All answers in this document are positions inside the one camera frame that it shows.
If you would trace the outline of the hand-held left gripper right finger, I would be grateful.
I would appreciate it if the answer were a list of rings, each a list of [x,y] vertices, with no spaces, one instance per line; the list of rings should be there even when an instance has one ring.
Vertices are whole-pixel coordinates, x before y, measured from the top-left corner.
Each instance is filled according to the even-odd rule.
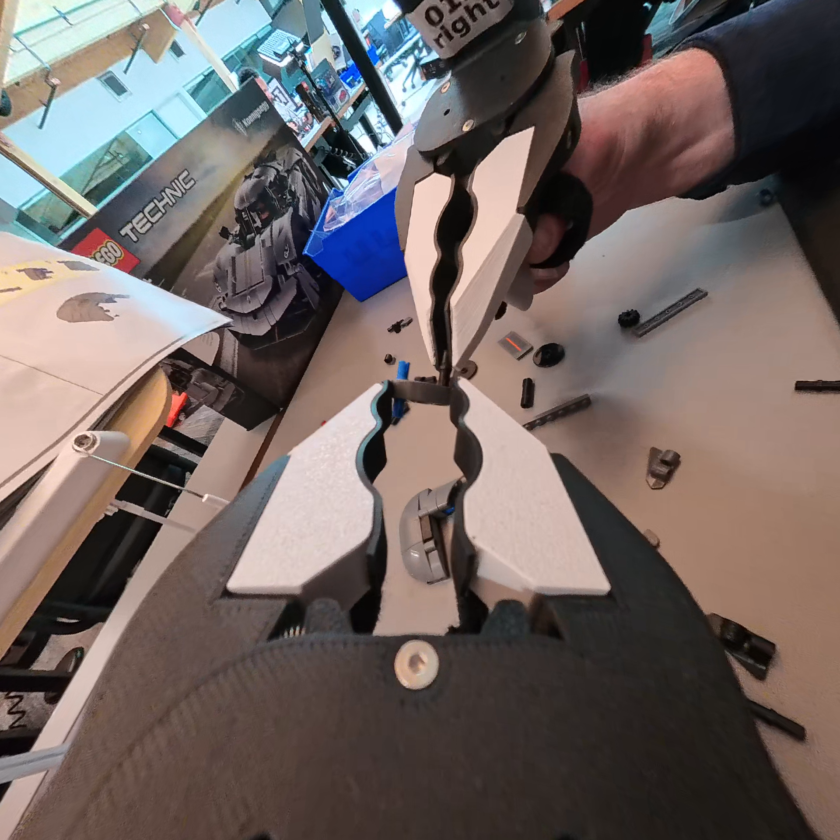
[[[611,608],[611,584],[550,451],[470,382],[450,390],[455,502],[450,573],[456,632],[480,632],[512,604],[530,627],[560,610]]]

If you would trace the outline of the black wedge lego connector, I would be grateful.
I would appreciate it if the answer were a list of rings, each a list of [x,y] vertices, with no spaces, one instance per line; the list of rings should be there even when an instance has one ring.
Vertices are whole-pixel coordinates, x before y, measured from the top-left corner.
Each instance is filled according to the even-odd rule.
[[[707,620],[728,654],[752,677],[765,681],[776,656],[776,644],[725,616],[708,613]]]

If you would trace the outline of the grey piece with blue pin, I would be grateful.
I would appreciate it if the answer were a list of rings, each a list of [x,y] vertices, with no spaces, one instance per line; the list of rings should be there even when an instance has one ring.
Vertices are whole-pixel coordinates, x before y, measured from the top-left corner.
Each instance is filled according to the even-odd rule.
[[[436,377],[423,377],[410,380],[408,375],[410,364],[405,360],[396,363],[396,377],[391,380],[392,387],[392,420],[401,420],[409,403],[449,406],[451,403],[451,389],[437,383]]]

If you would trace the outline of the blue plastic bin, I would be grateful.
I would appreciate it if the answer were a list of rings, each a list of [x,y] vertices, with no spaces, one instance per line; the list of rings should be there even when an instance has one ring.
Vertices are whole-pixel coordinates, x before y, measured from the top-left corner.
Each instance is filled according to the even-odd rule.
[[[406,275],[395,199],[396,189],[329,234],[321,227],[324,207],[303,249],[357,301],[371,298]]]

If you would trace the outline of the long grey lego plate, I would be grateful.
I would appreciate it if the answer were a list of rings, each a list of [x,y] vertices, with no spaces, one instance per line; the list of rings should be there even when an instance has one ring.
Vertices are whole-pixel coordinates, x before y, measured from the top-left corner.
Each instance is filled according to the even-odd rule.
[[[680,297],[678,300],[669,304],[666,308],[657,312],[655,315],[651,316],[650,318],[647,318],[644,321],[641,321],[639,324],[634,326],[632,328],[632,335],[638,339],[649,335],[651,332],[659,329],[667,322],[677,317],[680,313],[694,306],[699,301],[706,299],[707,297],[708,291],[705,289],[696,288],[692,290],[691,292],[685,294],[683,297]]]

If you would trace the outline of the person's right hand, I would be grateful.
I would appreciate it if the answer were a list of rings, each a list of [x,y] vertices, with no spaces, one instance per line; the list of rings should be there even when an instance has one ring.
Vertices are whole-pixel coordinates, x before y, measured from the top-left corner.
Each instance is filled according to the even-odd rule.
[[[732,163],[736,136],[715,57],[684,49],[579,100],[581,136],[563,170],[591,195],[587,237],[626,212],[687,193]]]

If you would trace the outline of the grey lego wheel arch assembly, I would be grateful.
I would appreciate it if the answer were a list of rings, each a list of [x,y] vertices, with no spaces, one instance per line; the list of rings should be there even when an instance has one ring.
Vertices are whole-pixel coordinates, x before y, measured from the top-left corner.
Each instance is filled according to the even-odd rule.
[[[420,490],[405,505],[399,524],[402,561],[416,581],[433,585],[449,579],[444,525],[455,514],[463,479]]]

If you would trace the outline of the white instruction booklet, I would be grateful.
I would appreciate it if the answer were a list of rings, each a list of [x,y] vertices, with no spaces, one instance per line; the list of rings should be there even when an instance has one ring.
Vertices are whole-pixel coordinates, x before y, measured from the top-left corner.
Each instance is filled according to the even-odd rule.
[[[1,234],[1,260],[4,499],[165,356],[229,319],[14,234]]]

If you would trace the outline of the silver wedge lego bracket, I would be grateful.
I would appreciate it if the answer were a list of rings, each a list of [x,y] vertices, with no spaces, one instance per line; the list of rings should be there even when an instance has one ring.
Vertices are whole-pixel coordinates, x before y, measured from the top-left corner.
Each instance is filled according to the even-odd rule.
[[[646,482],[650,489],[660,490],[672,480],[681,463],[681,456],[673,449],[651,447],[648,451]]]

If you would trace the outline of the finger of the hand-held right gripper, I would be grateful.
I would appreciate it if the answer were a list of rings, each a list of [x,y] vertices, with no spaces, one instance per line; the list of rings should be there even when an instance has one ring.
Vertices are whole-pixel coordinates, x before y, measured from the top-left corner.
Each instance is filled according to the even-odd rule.
[[[505,138],[472,175],[476,212],[460,247],[460,272],[449,299],[454,366],[471,358],[502,302],[521,311],[532,305],[533,279],[522,266],[532,228],[519,204],[533,132],[529,127]]]
[[[466,237],[466,184],[453,150],[409,150],[395,193],[395,220],[427,354],[435,368],[455,368],[460,336]]]

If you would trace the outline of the black lego set box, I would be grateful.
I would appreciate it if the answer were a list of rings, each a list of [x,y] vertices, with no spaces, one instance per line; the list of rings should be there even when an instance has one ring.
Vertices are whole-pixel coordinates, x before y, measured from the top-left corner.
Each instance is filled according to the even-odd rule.
[[[341,297],[304,254],[328,185],[248,80],[59,247],[220,314],[209,350],[162,366],[174,391],[250,430],[287,408]]]

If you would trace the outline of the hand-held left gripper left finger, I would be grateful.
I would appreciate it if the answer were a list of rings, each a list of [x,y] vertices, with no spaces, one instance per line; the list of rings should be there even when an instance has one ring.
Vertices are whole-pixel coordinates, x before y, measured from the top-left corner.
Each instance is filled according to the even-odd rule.
[[[358,634],[379,620],[386,573],[383,501],[393,385],[375,383],[280,460],[280,472],[226,589],[303,606],[330,599]]]

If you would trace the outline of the clear plastic bags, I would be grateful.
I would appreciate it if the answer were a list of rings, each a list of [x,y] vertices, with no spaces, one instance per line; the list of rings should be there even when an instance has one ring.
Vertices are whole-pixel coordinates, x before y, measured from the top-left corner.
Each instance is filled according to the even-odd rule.
[[[414,132],[394,140],[358,167],[346,187],[332,190],[321,221],[325,233],[348,224],[397,188],[413,140]]]

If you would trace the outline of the grey lego plate with holes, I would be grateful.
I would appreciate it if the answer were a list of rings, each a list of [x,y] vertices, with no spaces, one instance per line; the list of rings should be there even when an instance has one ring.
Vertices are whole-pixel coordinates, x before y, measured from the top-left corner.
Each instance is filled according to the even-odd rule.
[[[544,425],[552,424],[580,413],[591,406],[592,397],[589,394],[582,394],[535,416],[524,423],[522,427],[531,432]]]

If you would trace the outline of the person's right forearm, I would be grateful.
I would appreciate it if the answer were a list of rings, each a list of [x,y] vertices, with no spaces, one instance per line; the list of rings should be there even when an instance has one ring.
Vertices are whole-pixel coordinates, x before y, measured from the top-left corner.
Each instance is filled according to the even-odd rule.
[[[694,34],[718,63],[731,104],[732,161],[682,197],[700,200],[839,153],[839,2],[772,1]]]

